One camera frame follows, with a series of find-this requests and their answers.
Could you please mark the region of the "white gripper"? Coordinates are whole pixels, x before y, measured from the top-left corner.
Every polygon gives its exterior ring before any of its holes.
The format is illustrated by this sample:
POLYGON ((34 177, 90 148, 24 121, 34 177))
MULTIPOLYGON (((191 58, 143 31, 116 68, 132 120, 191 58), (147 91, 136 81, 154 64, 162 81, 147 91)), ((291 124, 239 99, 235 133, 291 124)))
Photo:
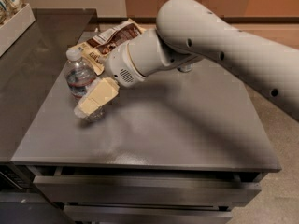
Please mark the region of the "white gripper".
POLYGON ((77 117, 86 119, 113 100, 119 94, 118 83, 125 88, 130 88, 145 80, 134 66, 128 41, 109 53, 105 61, 105 71, 109 77, 97 78, 78 101, 74 109, 77 117))

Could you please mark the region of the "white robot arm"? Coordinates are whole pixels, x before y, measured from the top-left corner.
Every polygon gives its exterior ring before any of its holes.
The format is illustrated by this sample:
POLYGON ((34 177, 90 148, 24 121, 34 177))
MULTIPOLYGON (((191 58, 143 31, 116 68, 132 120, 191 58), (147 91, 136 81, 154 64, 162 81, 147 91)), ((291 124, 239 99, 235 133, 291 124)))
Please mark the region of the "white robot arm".
POLYGON ((75 114, 85 119, 114 99, 120 87, 202 59, 221 65, 299 119, 299 50, 242 32, 194 0, 167 1, 154 29, 114 48, 104 59, 107 76, 93 82, 75 114))

